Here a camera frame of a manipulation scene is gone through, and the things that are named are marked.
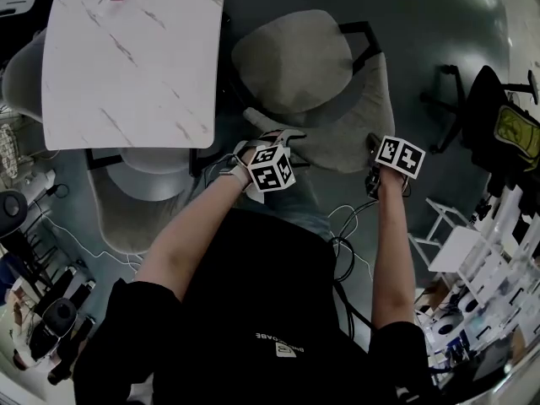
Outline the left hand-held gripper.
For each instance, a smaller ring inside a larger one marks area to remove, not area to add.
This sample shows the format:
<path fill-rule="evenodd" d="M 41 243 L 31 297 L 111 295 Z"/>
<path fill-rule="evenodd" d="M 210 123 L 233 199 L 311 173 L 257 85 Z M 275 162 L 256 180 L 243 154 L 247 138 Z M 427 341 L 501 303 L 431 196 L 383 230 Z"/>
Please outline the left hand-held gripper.
<path fill-rule="evenodd" d="M 296 129 L 282 129 L 270 132 L 269 136 L 274 137 L 274 141 L 254 140 L 256 151 L 248 165 L 252 181 L 247 187 L 247 196 L 258 203 L 265 203 L 267 192 L 283 191 L 296 182 L 289 161 L 289 141 L 303 139 L 305 133 Z"/>

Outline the person's left hand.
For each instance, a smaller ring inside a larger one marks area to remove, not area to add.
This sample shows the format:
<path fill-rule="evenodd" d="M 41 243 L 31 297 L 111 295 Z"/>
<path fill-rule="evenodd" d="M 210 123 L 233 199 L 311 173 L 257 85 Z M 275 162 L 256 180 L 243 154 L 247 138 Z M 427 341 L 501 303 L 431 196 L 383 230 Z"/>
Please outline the person's left hand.
<path fill-rule="evenodd" d="M 239 143 L 234 151 L 234 166 L 229 170 L 229 174 L 234 176 L 240 183 L 240 188 L 244 191 L 252 181 L 248 165 L 256 151 L 254 140 Z"/>

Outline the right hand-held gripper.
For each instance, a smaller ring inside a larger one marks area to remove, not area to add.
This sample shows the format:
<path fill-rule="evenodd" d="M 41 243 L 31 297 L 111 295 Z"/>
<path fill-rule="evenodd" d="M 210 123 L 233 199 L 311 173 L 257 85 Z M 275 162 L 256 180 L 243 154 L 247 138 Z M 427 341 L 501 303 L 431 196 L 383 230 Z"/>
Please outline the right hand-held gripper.
<path fill-rule="evenodd" d="M 407 190 L 410 179 L 418 178 L 425 156 L 421 148 L 402 138 L 379 138 L 373 132 L 366 138 L 366 145 L 370 152 L 370 170 L 364 182 L 368 197 L 378 197 L 382 166 L 393 169 L 402 176 L 402 193 Z"/>

